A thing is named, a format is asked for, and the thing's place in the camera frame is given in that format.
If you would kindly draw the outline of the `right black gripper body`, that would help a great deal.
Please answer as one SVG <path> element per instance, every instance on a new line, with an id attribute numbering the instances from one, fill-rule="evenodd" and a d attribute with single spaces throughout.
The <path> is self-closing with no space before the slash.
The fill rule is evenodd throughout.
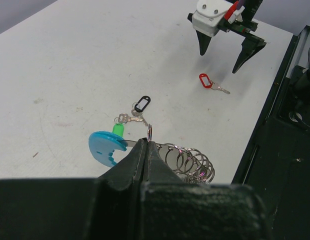
<path id="1" fill-rule="evenodd" d="M 218 29 L 224 32 L 232 31 L 245 38 L 261 39 L 251 34 L 255 32 L 258 23 L 253 21 L 257 10 L 262 4 L 262 0 L 228 0 L 231 7 L 218 23 Z"/>

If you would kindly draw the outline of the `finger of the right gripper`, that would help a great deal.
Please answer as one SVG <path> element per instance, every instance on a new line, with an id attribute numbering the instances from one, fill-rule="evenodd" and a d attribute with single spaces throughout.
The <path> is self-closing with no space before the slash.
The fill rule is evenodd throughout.
<path id="1" fill-rule="evenodd" d="M 203 56 L 206 53 L 212 38 L 198 30 L 196 30 L 196 34 L 199 43 L 199 54 Z"/>
<path id="2" fill-rule="evenodd" d="M 236 60 L 232 73 L 235 74 L 245 62 L 261 51 L 266 44 L 262 38 L 245 38 L 241 44 L 242 50 Z"/>

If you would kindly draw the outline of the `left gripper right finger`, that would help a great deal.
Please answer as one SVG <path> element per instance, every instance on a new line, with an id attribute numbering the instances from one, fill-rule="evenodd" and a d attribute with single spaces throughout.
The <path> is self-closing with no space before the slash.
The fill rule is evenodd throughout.
<path id="1" fill-rule="evenodd" d="M 143 240 L 268 240 L 262 200 L 246 185 L 183 182 L 147 144 L 141 183 Z"/>

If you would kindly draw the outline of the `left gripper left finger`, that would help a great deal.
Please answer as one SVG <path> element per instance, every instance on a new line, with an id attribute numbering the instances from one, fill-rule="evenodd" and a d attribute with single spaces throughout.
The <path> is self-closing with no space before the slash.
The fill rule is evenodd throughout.
<path id="1" fill-rule="evenodd" d="M 97 178 L 0 179 L 0 240 L 140 240 L 148 143 Z"/>

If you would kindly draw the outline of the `red tag key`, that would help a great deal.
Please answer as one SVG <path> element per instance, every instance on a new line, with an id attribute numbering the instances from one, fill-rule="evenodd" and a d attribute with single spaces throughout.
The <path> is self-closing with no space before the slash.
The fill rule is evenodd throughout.
<path id="1" fill-rule="evenodd" d="M 221 91 L 227 95 L 230 94 L 230 92 L 228 90 L 222 88 L 220 85 L 213 82 L 206 73 L 201 73 L 199 75 L 199 80 L 205 89 L 212 89 L 215 91 Z"/>

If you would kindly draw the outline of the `large keyring blue handle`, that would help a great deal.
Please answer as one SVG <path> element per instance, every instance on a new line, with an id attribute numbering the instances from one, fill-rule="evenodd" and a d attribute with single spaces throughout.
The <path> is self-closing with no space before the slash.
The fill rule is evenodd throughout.
<path id="1" fill-rule="evenodd" d="M 124 126 L 115 124 L 113 131 L 96 131 L 88 138 L 88 148 L 100 164 L 112 168 L 118 164 L 115 151 L 125 152 L 137 142 L 123 138 Z M 184 182 L 209 184 L 216 171 L 209 158 L 196 148 L 187 148 L 173 143 L 154 143 L 155 156 Z"/>

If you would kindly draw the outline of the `green tag key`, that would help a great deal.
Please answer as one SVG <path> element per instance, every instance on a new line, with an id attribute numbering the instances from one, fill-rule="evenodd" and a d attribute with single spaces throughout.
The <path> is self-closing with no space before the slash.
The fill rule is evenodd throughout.
<path id="1" fill-rule="evenodd" d="M 119 114 L 118 117 L 114 119 L 114 121 L 115 121 L 115 124 L 113 126 L 112 133 L 120 137 L 123 137 L 124 130 L 125 130 L 125 127 L 124 127 L 125 124 L 129 122 L 143 122 L 144 120 L 140 117 L 129 116 L 126 113 L 121 113 Z"/>

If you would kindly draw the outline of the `black tag key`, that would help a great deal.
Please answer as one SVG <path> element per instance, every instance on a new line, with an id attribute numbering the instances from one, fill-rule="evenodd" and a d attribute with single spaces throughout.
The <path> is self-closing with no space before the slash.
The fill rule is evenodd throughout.
<path id="1" fill-rule="evenodd" d="M 151 98 L 147 95 L 144 95 L 139 99 L 139 101 L 135 102 L 132 105 L 132 110 L 131 110 L 132 115 L 136 118 L 142 119 L 142 122 L 145 124 L 146 127 L 148 127 L 149 124 L 145 120 L 143 116 L 143 112 L 150 102 L 151 102 Z"/>

